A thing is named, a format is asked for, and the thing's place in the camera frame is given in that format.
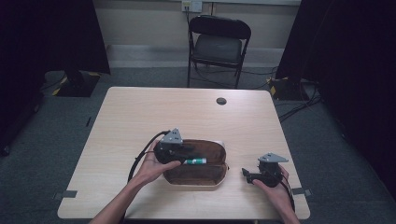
wall outlet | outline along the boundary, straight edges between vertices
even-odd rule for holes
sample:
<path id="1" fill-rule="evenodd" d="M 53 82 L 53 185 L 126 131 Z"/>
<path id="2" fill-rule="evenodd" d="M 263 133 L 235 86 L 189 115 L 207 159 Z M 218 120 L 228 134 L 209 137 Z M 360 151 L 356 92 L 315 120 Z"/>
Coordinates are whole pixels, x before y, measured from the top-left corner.
<path id="1" fill-rule="evenodd" d="M 181 11 L 202 12 L 202 1 L 181 1 Z"/>
<path id="2" fill-rule="evenodd" d="M 192 11 L 191 1 L 181 1 L 181 11 Z"/>

wire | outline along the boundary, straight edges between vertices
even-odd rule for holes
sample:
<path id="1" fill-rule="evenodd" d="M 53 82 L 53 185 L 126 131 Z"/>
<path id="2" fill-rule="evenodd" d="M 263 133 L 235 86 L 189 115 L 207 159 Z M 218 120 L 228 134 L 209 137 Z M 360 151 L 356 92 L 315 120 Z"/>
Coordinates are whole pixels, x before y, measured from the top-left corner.
<path id="1" fill-rule="evenodd" d="M 196 77 L 191 77 L 191 79 L 215 83 L 215 84 L 217 84 L 217 85 L 219 85 L 219 86 L 222 86 L 222 87 L 224 87 L 224 88 L 232 88 L 232 87 L 233 87 L 233 84 L 224 83 L 224 82 L 218 82 L 218 81 L 213 81 L 213 80 L 210 80 L 210 79 L 207 78 L 207 77 L 203 77 L 202 74 L 201 74 L 201 72 L 204 72 L 204 73 L 207 73 L 207 74 L 215 74 L 215 73 L 228 73 L 228 72 L 234 72 L 234 70 L 204 71 L 203 69 L 198 68 L 195 64 L 194 64 L 193 66 L 194 66 L 195 72 L 198 74 L 198 76 L 199 76 L 201 79 L 200 79 L 200 78 L 196 78 Z M 269 79 L 269 80 L 271 80 L 271 79 L 272 79 L 272 76 L 273 76 L 274 73 L 276 72 L 276 71 L 274 71 L 275 69 L 277 69 L 277 66 L 276 66 L 276 67 L 273 67 L 273 68 L 271 69 L 271 72 L 268 72 L 268 73 L 253 73 L 253 72 L 247 72 L 247 71 L 242 71 L 242 72 L 243 72 L 243 73 L 252 74 L 252 75 L 259 75 L 259 76 L 271 75 L 271 77 L 270 77 L 270 79 Z M 262 85 L 260 85 L 260 86 L 258 86 L 258 87 L 251 88 L 250 90 L 257 90 L 257 89 L 259 89 L 259 88 L 262 88 L 262 87 L 268 85 L 268 84 L 269 84 L 269 80 L 266 81 L 266 82 L 264 82 L 264 84 L 262 84 Z"/>
<path id="2" fill-rule="evenodd" d="M 281 175 L 282 175 L 282 178 L 277 178 L 277 177 L 276 177 L 272 172 L 270 172 L 268 169 L 264 168 L 264 170 L 266 171 L 266 173 L 267 173 L 268 175 L 270 175 L 272 178 L 274 178 L 275 180 L 277 180 L 277 181 L 279 182 L 279 184 L 281 184 L 281 185 L 283 186 L 283 188 L 285 188 L 286 192 L 288 193 L 289 199 L 290 199 L 291 208 L 292 208 L 293 211 L 295 212 L 296 210 L 295 210 L 295 204 L 294 204 L 294 199 L 293 199 L 293 193 L 292 193 L 292 191 L 291 191 L 291 187 L 290 187 L 290 184 L 289 184 L 288 179 L 287 179 L 283 174 L 281 174 Z M 285 183 L 283 183 L 283 181 L 282 181 L 283 179 L 286 180 L 286 183 L 288 184 L 287 186 L 286 186 Z"/>
<path id="3" fill-rule="evenodd" d="M 275 105 L 275 106 L 282 106 L 282 105 L 300 105 L 301 103 L 285 103 L 285 104 L 279 104 L 279 105 Z"/>
<path id="4" fill-rule="evenodd" d="M 188 25 L 188 27 L 190 27 L 190 8 L 184 7 L 184 12 L 186 14 L 187 25 Z"/>
<path id="5" fill-rule="evenodd" d="M 286 114 L 279 116 L 278 117 L 279 121 L 283 122 L 286 119 L 288 119 L 289 117 L 291 117 L 292 115 L 294 115 L 295 113 L 297 113 L 305 108 L 310 108 L 312 105 L 315 105 L 315 104 L 319 103 L 320 101 L 321 101 L 320 96 L 313 97 L 308 103 L 301 104 L 301 105 L 293 108 L 291 111 L 287 112 Z"/>
<path id="6" fill-rule="evenodd" d="M 210 15 L 213 16 L 213 8 L 215 7 L 215 3 L 212 2 L 212 7 L 210 8 Z"/>
<path id="7" fill-rule="evenodd" d="M 129 175 L 128 175 L 128 182 L 129 182 L 129 181 L 132 179 L 132 177 L 134 176 L 134 170 L 136 169 L 137 164 L 140 162 L 140 160 L 143 158 L 143 156 L 146 155 L 146 150 L 147 150 L 148 147 L 152 144 L 152 142 L 154 142 L 154 140 L 155 140 L 158 136 L 160 136 L 160 135 L 162 135 L 162 134 L 168 134 L 168 133 L 170 133 L 170 132 L 171 132 L 171 131 L 163 131 L 163 132 L 157 133 L 154 137 L 151 138 L 151 140 L 149 140 L 149 142 L 148 142 L 148 144 L 145 146 L 145 148 L 143 148 L 143 150 L 140 152 L 140 154 L 139 154 L 136 158 L 134 158 L 134 164 L 132 165 L 131 171 L 129 172 Z M 125 223 L 125 214 L 126 214 L 126 211 L 124 212 L 123 216 L 120 218 L 120 221 L 119 221 L 120 224 Z"/>

person's left hand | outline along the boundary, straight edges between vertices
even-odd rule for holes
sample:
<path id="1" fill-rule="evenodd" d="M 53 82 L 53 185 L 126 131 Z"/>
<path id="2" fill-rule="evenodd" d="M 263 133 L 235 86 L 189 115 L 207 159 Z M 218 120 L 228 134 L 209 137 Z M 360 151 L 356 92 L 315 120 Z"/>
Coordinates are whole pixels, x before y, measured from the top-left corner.
<path id="1" fill-rule="evenodd" d="M 171 170 L 181 164 L 180 161 L 170 161 L 166 164 L 158 162 L 153 150 L 157 143 L 158 140 L 155 140 L 151 144 L 139 171 L 134 177 L 139 178 L 144 184 L 156 180 L 163 172 Z"/>

black backdrop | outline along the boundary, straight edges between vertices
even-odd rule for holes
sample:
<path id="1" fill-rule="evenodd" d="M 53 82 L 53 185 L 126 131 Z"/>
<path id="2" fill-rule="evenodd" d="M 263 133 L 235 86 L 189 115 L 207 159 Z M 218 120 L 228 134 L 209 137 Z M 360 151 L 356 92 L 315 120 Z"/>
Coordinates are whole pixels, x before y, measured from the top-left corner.
<path id="1" fill-rule="evenodd" d="M 394 1 L 303 0 L 276 73 L 276 78 L 318 82 L 346 139 L 371 163 L 393 198 L 395 11 Z"/>
<path id="2" fill-rule="evenodd" d="M 45 74 L 70 66 L 110 74 L 92 0 L 0 1 L 0 147 Z"/>

black chair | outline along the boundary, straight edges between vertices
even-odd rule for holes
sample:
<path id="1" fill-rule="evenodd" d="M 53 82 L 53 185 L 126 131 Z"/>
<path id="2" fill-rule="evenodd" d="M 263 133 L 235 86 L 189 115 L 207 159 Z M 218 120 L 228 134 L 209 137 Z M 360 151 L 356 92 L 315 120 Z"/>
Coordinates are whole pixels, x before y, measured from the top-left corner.
<path id="1" fill-rule="evenodd" d="M 193 34 L 198 34 L 194 42 Z M 240 20 L 201 15 L 189 23 L 189 72 L 187 87 L 190 86 L 191 63 L 197 69 L 198 63 L 235 68 L 238 88 L 242 64 L 250 40 L 249 26 Z"/>

